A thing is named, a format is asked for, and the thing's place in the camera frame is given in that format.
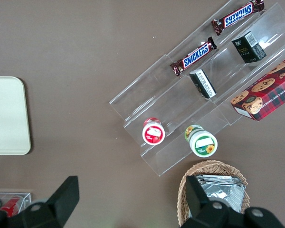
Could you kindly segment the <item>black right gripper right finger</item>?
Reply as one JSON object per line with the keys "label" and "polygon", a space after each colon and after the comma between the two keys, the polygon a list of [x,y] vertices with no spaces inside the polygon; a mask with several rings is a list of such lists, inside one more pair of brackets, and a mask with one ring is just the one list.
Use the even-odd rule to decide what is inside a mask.
{"label": "black right gripper right finger", "polygon": [[229,208],[219,201],[209,200],[194,176],[186,178],[186,198],[192,217],[182,225],[183,228],[229,227]]}

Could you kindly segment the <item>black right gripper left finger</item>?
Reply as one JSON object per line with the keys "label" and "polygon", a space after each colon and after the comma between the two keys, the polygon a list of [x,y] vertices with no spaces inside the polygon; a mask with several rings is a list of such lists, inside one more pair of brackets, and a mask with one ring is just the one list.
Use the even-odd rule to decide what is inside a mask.
{"label": "black right gripper left finger", "polygon": [[46,202],[30,205],[21,213],[25,228],[62,228],[79,202],[77,176],[69,176]]}

